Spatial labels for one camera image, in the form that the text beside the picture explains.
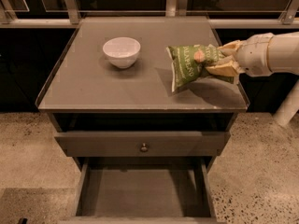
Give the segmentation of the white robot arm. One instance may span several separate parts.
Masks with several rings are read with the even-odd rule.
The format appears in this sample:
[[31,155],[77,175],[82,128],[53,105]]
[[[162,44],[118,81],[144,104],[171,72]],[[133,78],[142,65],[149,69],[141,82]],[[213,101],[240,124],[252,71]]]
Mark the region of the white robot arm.
[[209,65],[208,73],[236,77],[269,77],[274,73],[299,75],[299,33],[253,35],[219,47],[222,59]]

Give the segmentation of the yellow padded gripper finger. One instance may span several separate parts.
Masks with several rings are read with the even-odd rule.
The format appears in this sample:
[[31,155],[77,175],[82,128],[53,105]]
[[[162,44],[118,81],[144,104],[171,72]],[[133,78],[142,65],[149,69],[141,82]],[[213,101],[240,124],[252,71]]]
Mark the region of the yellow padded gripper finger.
[[208,73],[215,76],[236,77],[245,72],[233,56],[228,56],[206,67]]
[[218,47],[218,50],[225,56],[236,55],[238,49],[243,45],[242,40],[235,40]]

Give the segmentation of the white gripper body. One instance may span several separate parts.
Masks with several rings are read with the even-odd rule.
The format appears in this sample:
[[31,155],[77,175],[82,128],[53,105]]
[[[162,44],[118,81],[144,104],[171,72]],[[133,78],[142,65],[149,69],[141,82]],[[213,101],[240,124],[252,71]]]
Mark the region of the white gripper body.
[[236,53],[236,60],[245,73],[251,77],[269,77],[267,51],[273,38],[272,33],[253,35],[243,42]]

